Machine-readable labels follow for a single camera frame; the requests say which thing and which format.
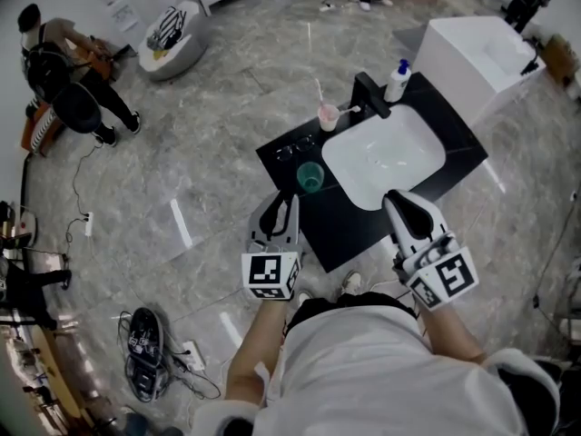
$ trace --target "marble floor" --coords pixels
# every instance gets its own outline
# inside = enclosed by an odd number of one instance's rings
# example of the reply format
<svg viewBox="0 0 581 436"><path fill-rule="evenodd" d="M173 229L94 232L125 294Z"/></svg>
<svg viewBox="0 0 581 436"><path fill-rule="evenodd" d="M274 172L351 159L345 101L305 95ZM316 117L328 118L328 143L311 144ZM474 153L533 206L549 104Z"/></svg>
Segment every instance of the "marble floor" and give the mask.
<svg viewBox="0 0 581 436"><path fill-rule="evenodd" d="M247 217L274 191L254 150L316 114L312 77L328 100L345 102L354 74L366 71L384 84L409 55L394 30L491 13L480 0L394 0L368 14L356 5L321 13L321 1L216 5L211 46L191 71L153 84L133 59L114 86L140 111L143 129L132 136L107 116L120 142L86 159L76 181L83 209L94 212L94 235L88 239L82 224L73 225L71 288L45 289L53 315L74 327L62 345L78 382L102 396L108 412L129 404L160 426L186 430L204 404L179 383L154 404L131 394L117 319L144 304L162 314L173 347L198 343L208 376L222 385L257 308L241 290ZM581 211L569 198L581 176L578 126L576 106L543 75L524 99L475 128L489 159L438 202L481 280L458 309L491 351L555 346L530 299L540 286L543 308L555 309L581 247ZM65 132L46 158L31 162L28 205L39 219L38 249L65 249L64 230L77 215L71 182L93 146L91 137ZM171 223L172 200L192 238L189 249ZM368 288L394 279L384 243L329 274L309 251L304 264L300 282L319 295L332 295L351 269L363 272Z"/></svg>

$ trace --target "faucet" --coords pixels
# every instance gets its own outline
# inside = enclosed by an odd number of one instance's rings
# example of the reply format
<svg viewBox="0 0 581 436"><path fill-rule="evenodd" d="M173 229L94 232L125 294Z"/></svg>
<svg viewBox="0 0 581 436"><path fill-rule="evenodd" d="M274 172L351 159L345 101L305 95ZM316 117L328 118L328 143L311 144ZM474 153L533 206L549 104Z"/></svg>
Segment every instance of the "faucet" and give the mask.
<svg viewBox="0 0 581 436"><path fill-rule="evenodd" d="M358 106L363 112L366 105L383 119L391 114L388 103L383 100L381 88L366 73L359 73L355 76L349 108Z"/></svg>
<svg viewBox="0 0 581 436"><path fill-rule="evenodd" d="M538 43L535 42L533 39L523 39L523 42L527 42L529 45L531 45L535 49L535 58L533 58L531 61L529 61L527 66L525 66L525 68L520 72L521 76L524 76L525 74L532 73L533 71L535 71L538 68L538 63L537 63Z"/></svg>

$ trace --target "electrical outlet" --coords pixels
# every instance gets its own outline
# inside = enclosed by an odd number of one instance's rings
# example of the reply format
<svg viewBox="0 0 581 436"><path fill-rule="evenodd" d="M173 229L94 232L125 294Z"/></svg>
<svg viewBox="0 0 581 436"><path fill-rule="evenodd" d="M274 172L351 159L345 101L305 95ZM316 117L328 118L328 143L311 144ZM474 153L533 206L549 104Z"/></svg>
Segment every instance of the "electrical outlet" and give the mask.
<svg viewBox="0 0 581 436"><path fill-rule="evenodd" d="M187 341L182 344L183 351L190 351L187 355L181 355L183 361L188 364L188 368L193 369L195 372L201 372L206 368L206 363L204 362L200 351L196 347L194 341Z"/></svg>
<svg viewBox="0 0 581 436"><path fill-rule="evenodd" d="M91 237L93 235L94 213L89 212L88 214L89 221L86 222L86 225L84 226L84 235L87 237Z"/></svg>

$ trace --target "soap dispenser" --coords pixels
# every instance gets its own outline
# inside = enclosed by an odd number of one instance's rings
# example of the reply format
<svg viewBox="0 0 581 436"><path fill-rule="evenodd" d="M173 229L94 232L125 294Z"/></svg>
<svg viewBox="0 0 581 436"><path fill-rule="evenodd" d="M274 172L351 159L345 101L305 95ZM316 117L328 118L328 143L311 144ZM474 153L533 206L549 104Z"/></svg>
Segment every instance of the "soap dispenser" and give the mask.
<svg viewBox="0 0 581 436"><path fill-rule="evenodd" d="M397 102L406 90L411 71L409 70L409 61L400 60L399 68L394 70L389 76L388 86L383 97L386 102Z"/></svg>

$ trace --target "hand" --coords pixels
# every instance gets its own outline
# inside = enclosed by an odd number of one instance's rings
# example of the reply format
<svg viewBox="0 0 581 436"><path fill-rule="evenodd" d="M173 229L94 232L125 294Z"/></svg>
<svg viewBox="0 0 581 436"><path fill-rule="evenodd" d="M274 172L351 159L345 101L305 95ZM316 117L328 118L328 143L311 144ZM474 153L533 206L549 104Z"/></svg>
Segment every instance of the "hand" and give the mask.
<svg viewBox="0 0 581 436"><path fill-rule="evenodd" d="M93 49L93 53L94 55L99 58L100 60L103 59L105 57L105 53L99 48L99 47L95 47Z"/></svg>

